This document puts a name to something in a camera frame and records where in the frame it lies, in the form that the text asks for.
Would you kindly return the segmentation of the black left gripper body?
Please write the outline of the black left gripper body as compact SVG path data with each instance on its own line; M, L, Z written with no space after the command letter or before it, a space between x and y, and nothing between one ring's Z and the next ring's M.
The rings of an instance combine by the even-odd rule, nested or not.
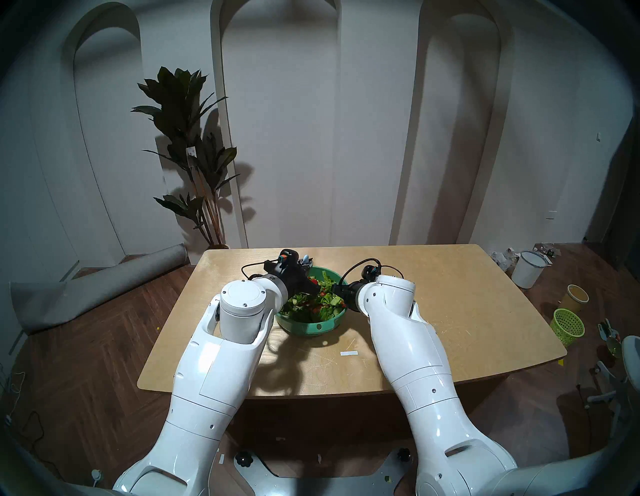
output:
M266 260L265 272L282 281L289 296L300 293L317 296L320 293L319 284L309 279L309 273L302 273L298 260Z

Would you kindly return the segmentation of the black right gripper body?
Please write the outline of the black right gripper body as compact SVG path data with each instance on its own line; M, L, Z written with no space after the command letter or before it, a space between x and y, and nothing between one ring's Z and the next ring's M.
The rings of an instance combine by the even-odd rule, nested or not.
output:
M358 280L344 285L344 303L350 311L362 312L359 307L359 293L367 284L367 280Z

